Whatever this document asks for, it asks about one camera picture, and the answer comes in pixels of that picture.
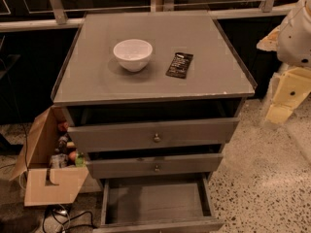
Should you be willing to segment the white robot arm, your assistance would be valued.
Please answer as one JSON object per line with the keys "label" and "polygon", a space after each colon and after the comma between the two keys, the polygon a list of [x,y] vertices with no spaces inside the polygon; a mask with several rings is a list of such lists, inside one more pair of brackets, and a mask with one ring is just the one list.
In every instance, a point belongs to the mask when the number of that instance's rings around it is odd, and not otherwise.
{"label": "white robot arm", "polygon": [[257,48],[275,51],[277,58],[289,65],[279,77],[265,116],[269,122],[284,123],[311,93],[311,0],[298,0]]}

